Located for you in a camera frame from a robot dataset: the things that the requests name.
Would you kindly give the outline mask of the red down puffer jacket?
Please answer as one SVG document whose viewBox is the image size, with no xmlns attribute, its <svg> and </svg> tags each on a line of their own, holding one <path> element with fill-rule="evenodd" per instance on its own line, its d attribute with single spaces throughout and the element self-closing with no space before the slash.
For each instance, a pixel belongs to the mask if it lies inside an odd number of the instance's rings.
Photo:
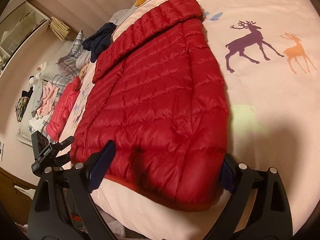
<svg viewBox="0 0 320 240">
<path fill-rule="evenodd" d="M 113 140 L 106 178 L 182 211 L 220 194 L 229 108 L 196 0 L 167 0 L 130 25 L 95 63 L 71 161 Z"/>
</svg>

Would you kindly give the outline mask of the pile of pink white clothes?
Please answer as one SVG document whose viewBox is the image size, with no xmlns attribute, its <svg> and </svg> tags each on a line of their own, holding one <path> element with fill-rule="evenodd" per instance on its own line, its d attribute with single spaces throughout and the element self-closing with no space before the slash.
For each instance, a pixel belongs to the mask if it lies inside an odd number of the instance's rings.
<svg viewBox="0 0 320 240">
<path fill-rule="evenodd" d="M 41 83 L 40 88 L 35 93 L 31 108 L 31 119 L 28 121 L 31 133 L 38 131 L 45 137 L 49 137 L 46 128 L 54 111 L 58 91 L 59 88 L 50 81 Z"/>
</svg>

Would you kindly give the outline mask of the grey plaid pillow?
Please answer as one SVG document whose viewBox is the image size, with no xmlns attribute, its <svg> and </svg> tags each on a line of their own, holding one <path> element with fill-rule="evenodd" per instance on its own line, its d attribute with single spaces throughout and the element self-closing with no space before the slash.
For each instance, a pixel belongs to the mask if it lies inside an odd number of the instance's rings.
<svg viewBox="0 0 320 240">
<path fill-rule="evenodd" d="M 52 79 L 53 85 L 59 88 L 65 87 L 75 76 L 79 75 L 80 70 L 76 68 L 76 61 L 84 52 L 82 43 L 85 39 L 83 30 L 79 31 L 69 53 L 57 61 L 58 74 Z"/>
</svg>

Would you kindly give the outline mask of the small beige plush toy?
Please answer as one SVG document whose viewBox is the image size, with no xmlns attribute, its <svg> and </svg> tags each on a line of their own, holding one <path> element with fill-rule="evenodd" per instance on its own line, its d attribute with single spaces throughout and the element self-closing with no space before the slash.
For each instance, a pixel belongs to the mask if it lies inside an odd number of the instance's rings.
<svg viewBox="0 0 320 240">
<path fill-rule="evenodd" d="M 87 73 L 87 69 L 89 67 L 89 63 L 86 64 L 81 70 L 80 70 L 80 73 L 79 73 L 79 79 L 82 81 Z"/>
</svg>

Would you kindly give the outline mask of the light grey crumpled blanket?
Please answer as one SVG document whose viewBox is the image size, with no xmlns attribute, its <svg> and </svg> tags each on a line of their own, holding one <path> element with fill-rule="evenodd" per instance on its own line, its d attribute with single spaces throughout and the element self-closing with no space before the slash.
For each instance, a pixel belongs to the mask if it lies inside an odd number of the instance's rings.
<svg viewBox="0 0 320 240">
<path fill-rule="evenodd" d="M 91 61 L 91 51 L 85 50 L 76 60 L 76 69 L 81 70 Z"/>
</svg>

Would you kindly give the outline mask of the dark navy crumpled garment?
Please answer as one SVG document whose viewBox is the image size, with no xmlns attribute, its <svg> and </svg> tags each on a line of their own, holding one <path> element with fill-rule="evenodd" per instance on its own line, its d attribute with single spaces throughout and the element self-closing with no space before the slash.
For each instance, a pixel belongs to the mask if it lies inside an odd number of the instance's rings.
<svg viewBox="0 0 320 240">
<path fill-rule="evenodd" d="M 111 36 L 116 29 L 112 22 L 105 23 L 98 31 L 82 43 L 84 50 L 91 52 L 91 62 L 97 61 L 99 55 L 111 45 Z"/>
</svg>

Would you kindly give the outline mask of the stack of books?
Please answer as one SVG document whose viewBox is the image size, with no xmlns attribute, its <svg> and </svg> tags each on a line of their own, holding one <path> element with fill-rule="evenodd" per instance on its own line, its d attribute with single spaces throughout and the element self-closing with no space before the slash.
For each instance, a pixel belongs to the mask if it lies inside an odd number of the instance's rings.
<svg viewBox="0 0 320 240">
<path fill-rule="evenodd" d="M 49 28 L 60 41 L 64 41 L 71 31 L 71 28 L 68 25 L 55 17 L 50 18 Z"/>
</svg>

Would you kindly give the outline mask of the pink deer print duvet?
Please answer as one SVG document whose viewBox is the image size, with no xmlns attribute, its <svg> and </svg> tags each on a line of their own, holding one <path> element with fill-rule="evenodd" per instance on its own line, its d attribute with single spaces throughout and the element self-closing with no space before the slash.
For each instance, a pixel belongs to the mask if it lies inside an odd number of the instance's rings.
<svg viewBox="0 0 320 240">
<path fill-rule="evenodd" d="M 129 11 L 112 40 L 165 1 Z M 281 176 L 302 233 L 319 207 L 319 15 L 310 0 L 197 1 L 226 82 L 228 152 Z"/>
</svg>

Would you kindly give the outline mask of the white wall shelf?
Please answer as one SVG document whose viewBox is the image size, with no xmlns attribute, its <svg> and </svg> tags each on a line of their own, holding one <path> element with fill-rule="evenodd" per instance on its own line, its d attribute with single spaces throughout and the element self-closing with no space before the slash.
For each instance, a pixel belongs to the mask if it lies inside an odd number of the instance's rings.
<svg viewBox="0 0 320 240">
<path fill-rule="evenodd" d="M 47 31 L 49 17 L 24 2 L 1 21 L 1 72 L 31 38 Z"/>
</svg>

